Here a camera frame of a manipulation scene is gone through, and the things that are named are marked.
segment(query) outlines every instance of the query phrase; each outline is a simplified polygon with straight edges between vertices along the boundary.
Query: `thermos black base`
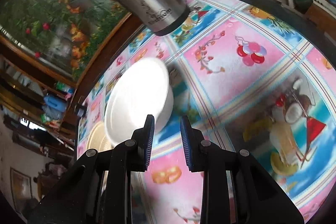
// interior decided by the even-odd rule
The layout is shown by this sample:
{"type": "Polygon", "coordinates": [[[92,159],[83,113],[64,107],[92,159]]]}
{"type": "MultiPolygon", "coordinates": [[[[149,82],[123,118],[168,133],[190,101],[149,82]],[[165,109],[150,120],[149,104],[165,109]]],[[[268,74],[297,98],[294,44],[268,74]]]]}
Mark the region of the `thermos black base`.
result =
{"type": "Polygon", "coordinates": [[[188,15],[190,14],[190,9],[187,7],[184,12],[179,16],[177,20],[175,20],[172,24],[170,24],[168,27],[158,31],[154,32],[155,35],[158,37],[163,37],[164,35],[167,35],[173,31],[175,31],[181,24],[187,19],[188,15]]]}

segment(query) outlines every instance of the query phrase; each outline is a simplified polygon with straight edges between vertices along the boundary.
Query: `floral tablecloth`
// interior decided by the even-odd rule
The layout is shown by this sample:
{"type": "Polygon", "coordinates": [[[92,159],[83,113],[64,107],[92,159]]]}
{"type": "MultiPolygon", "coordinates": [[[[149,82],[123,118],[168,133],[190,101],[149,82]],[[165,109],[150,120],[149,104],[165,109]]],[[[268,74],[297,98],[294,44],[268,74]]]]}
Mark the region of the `floral tablecloth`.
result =
{"type": "Polygon", "coordinates": [[[133,174],[134,222],[199,223],[203,174],[185,165],[183,114],[223,149],[251,151],[308,221],[335,182],[336,71],[298,32],[257,7],[185,2],[191,13],[177,30],[165,37],[142,30],[88,95],[78,157],[124,71],[157,57],[169,70],[174,108],[154,137],[148,171],[133,174]]]}

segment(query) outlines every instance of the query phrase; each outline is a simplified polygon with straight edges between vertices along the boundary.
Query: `white bowl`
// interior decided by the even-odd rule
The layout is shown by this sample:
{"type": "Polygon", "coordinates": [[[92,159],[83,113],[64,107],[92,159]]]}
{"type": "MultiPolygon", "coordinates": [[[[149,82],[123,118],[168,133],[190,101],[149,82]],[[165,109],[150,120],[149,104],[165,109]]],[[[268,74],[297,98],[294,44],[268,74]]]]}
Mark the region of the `white bowl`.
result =
{"type": "Polygon", "coordinates": [[[173,93],[166,65],[157,58],[143,58],[120,77],[105,111],[105,134],[112,146],[128,140],[142,128],[148,114],[155,119],[155,133],[166,125],[173,109],[173,93]]]}

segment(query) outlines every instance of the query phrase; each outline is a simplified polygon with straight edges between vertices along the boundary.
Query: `framed picture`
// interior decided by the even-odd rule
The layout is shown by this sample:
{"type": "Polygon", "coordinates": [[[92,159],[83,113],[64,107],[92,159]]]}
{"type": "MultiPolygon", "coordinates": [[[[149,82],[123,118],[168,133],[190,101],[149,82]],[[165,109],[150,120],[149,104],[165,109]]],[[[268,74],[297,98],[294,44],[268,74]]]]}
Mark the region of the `framed picture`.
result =
{"type": "Polygon", "coordinates": [[[32,198],[31,177],[10,168],[10,188],[12,191],[14,208],[22,213],[26,202],[32,198]]]}

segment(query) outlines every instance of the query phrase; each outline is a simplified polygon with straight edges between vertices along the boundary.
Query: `bowl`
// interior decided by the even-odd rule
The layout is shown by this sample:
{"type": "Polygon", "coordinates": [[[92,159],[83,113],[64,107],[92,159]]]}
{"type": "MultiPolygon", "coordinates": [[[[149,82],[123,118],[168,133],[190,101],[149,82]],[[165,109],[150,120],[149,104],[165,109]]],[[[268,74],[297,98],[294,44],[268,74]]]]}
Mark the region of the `bowl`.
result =
{"type": "Polygon", "coordinates": [[[166,65],[157,58],[143,58],[120,77],[105,111],[105,134],[112,146],[128,140],[142,128],[148,114],[155,119],[155,133],[166,125],[173,109],[173,93],[166,65]]]}

